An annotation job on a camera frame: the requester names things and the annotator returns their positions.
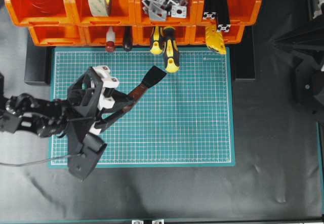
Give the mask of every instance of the black wire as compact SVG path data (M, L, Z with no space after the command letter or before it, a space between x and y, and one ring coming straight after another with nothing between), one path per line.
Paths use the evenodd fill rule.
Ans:
M46 162L53 161L53 160L59 160L59 159L70 158L70 157L78 157L78 156L81 156L81 154L72 154L72 155L65 155L65 156L59 156L59 157L52 157L52 158L41 160L41 161L26 162L26 163L22 163L22 164L12 164L12 163L0 162L0 166L4 166L4 167L26 167L26 166L46 163Z

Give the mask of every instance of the robotic arm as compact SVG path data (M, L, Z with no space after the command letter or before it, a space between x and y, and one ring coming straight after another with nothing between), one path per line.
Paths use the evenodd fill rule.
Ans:
M47 138L61 134L68 138L69 172L84 180L96 167L107 144L98 136L129 112L145 92L166 73L153 66L128 95L116 90L117 78L106 66L90 67L68 88L66 100L52 102L29 94L4 97L0 74L0 131L24 130ZM102 115L112 113L103 119Z

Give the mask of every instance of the yellow tool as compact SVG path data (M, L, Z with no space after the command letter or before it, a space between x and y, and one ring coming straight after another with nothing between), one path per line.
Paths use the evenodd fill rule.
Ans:
M163 52L164 66L167 72L174 73L179 70L179 51L176 44L176 29L168 26L164 28L165 46Z
M155 26L153 28L153 32L150 38L150 51L154 55L159 55L163 52L163 46L163 29L159 26Z
M214 50L221 55L226 55L222 32L217 31L215 24L206 26L206 45L210 50Z

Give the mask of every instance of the grid lines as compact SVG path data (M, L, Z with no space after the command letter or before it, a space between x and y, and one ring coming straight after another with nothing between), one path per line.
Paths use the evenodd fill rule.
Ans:
M100 137L108 144L99 167L159 165L233 165L229 60L201 48L181 50L181 68L149 89L139 103ZM161 56L148 50L56 48L52 99L65 99L67 88L89 66L106 65L117 77L117 90L129 93ZM50 138L50 156L67 153L67 138ZM65 166L66 159L52 167Z

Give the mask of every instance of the screwdriver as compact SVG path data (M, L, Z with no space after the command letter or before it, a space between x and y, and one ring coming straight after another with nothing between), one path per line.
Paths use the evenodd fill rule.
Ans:
M155 26L150 38L150 51L154 55L159 55L163 52L164 38L163 29Z
M133 48L133 35L132 35L132 27L126 26L123 38L123 48L124 51L131 51Z
M165 47L163 52L164 66L167 72L174 73L179 70L179 51L175 39L176 29L171 26L164 28Z
M112 26L109 27L107 34L106 34L106 51L107 52L114 52L115 51L115 41L116 41L116 34L112 29Z

